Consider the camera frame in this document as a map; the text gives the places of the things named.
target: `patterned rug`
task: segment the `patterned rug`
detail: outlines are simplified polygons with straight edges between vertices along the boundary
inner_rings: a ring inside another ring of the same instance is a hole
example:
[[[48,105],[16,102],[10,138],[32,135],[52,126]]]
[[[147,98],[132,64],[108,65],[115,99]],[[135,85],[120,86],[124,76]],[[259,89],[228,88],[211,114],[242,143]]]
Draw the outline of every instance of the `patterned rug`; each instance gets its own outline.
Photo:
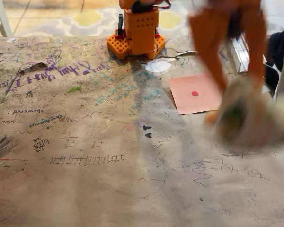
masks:
[[[192,9],[187,0],[173,1],[168,10],[161,10],[159,33],[171,36],[187,36],[187,14]],[[118,25],[118,15],[123,11],[119,6],[95,9],[83,13],[52,20],[33,29],[18,34],[29,36],[98,36],[110,35]],[[267,25],[268,35],[282,31],[274,24]]]

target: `math equation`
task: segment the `math equation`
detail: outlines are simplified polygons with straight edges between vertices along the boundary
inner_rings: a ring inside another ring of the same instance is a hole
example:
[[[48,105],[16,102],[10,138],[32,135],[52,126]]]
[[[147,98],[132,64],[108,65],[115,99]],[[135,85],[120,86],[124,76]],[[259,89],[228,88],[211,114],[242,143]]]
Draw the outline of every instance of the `math equation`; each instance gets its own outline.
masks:
[[[34,139],[33,141],[35,143],[34,144],[34,150],[36,151],[36,153],[40,153],[41,150],[43,151],[44,150],[43,147],[45,147],[46,144],[49,144],[48,139],[42,140],[39,137]]]
[[[86,157],[52,157],[49,164],[57,166],[93,166],[100,164],[110,164],[116,162],[124,162],[126,155],[104,155],[104,156],[86,156]]]

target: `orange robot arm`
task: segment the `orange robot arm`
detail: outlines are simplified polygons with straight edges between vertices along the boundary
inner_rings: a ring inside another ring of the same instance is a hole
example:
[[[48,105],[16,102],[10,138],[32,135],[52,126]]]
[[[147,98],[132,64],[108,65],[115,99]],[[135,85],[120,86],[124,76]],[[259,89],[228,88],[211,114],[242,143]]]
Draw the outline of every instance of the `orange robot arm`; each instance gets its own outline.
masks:
[[[266,37],[263,11],[259,8],[260,0],[232,0],[232,3],[234,9],[240,13],[240,28],[245,32],[248,44],[250,59],[248,75],[260,87],[263,85],[265,51],[263,44]],[[226,89],[226,82],[218,49],[226,38],[229,19],[230,14],[209,8],[188,18],[195,48],[222,92]]]

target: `dark fabric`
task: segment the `dark fabric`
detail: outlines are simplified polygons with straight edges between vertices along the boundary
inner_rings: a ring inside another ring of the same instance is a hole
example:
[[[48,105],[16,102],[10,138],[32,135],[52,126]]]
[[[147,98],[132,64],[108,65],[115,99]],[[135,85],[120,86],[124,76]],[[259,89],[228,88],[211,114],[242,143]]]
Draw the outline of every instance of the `dark fabric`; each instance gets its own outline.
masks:
[[[228,38],[236,38],[238,40],[238,38],[243,32],[240,29],[240,22],[241,22],[241,12],[238,10],[231,14],[227,29]]]
[[[279,71],[283,68],[283,57],[284,57],[284,31],[274,33],[268,43],[268,55],[273,59],[273,63],[276,65]]]
[[[279,83],[279,73],[273,67],[265,64],[265,83],[267,84],[271,97],[274,97],[276,87]]]

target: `metal object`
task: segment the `metal object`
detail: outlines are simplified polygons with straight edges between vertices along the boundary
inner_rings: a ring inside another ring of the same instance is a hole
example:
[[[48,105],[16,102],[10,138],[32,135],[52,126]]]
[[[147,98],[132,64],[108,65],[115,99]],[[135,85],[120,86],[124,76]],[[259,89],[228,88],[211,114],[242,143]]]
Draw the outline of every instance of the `metal object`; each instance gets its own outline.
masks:
[[[232,54],[237,73],[246,73],[248,71],[249,64],[249,49],[244,34],[242,34],[238,40],[231,40],[230,52]],[[264,63],[266,63],[266,59],[263,56],[263,64]]]

